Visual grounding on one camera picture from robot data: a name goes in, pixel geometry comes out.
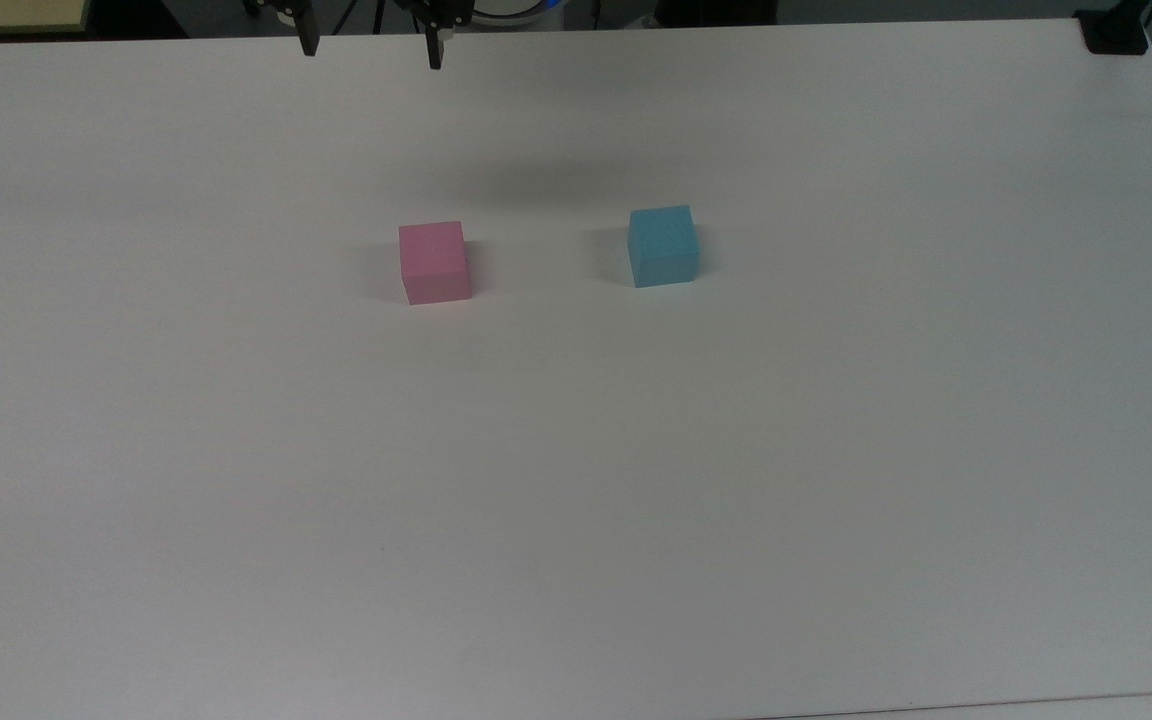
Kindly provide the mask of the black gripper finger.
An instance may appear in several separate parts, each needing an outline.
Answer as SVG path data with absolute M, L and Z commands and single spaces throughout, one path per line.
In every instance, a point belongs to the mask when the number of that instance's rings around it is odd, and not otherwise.
M 412 1 L 412 18 L 424 32 L 430 68 L 438 70 L 444 65 L 445 44 L 468 24 L 468 1 Z
M 314 56 L 321 37 L 314 3 L 310 0 L 275 0 L 274 10 L 280 22 L 296 31 L 302 53 Z

